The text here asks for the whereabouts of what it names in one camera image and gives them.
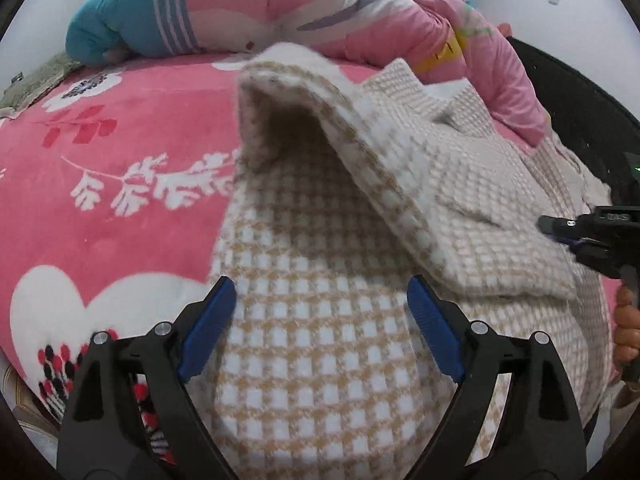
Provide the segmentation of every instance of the beige and white blanket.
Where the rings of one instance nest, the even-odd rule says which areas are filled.
[[[607,197],[570,182],[557,139],[524,156],[471,87],[431,98],[402,60],[356,85],[290,44],[242,70],[239,122],[211,276],[238,304],[190,393],[240,478],[404,477],[455,389],[406,307],[417,273],[498,333],[546,331],[590,418],[610,371],[600,282],[535,223]]]

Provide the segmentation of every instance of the pink bed sheet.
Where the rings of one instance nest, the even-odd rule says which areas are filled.
[[[242,63],[134,60],[0,123],[0,347],[52,412],[92,332],[145,333],[206,294]],[[339,65],[355,82],[377,71]]]

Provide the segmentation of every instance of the human hand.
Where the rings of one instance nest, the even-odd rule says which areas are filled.
[[[632,292],[621,286],[616,293],[614,319],[618,327],[613,334],[613,362],[618,370],[640,354],[640,310],[632,307],[632,300]]]

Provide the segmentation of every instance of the metal screw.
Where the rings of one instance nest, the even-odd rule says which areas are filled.
[[[489,327],[485,325],[485,323],[483,323],[482,321],[474,321],[471,324],[471,330],[473,330],[474,333],[476,334],[482,335],[489,332]]]
[[[534,338],[541,345],[546,345],[547,343],[549,343],[549,341],[551,341],[551,339],[549,339],[549,336],[544,332],[536,332],[536,335],[534,336]]]
[[[158,323],[154,328],[154,332],[159,336],[167,335],[169,332],[171,332],[171,323],[167,323],[166,321]]]
[[[101,345],[107,342],[107,339],[109,338],[109,334],[107,334],[106,332],[98,332],[96,335],[94,335],[94,343],[96,343],[97,345]]]

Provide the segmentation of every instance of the white wall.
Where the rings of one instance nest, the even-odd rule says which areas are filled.
[[[0,93],[18,72],[65,49],[69,20],[85,0],[25,0],[0,40]]]
[[[561,59],[640,119],[640,32],[620,0],[471,0],[493,23]]]

